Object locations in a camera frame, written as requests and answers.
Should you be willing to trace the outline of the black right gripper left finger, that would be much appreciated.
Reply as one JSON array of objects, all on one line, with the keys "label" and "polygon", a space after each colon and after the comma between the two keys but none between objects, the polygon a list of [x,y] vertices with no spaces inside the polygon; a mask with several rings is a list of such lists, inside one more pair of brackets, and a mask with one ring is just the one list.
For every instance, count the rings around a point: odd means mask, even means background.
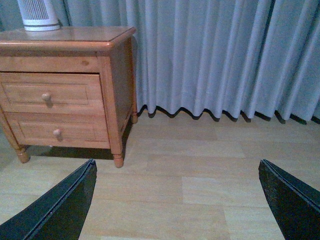
[{"label": "black right gripper left finger", "polygon": [[0,226],[2,240],[77,240],[91,206],[97,165],[90,159]]}]

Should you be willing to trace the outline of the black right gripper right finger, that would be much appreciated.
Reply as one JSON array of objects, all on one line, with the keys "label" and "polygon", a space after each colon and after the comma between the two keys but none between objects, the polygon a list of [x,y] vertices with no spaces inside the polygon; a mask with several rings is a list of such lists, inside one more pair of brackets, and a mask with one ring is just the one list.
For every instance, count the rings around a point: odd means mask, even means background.
[{"label": "black right gripper right finger", "polygon": [[320,238],[320,192],[272,162],[259,163],[259,180],[286,240]]}]

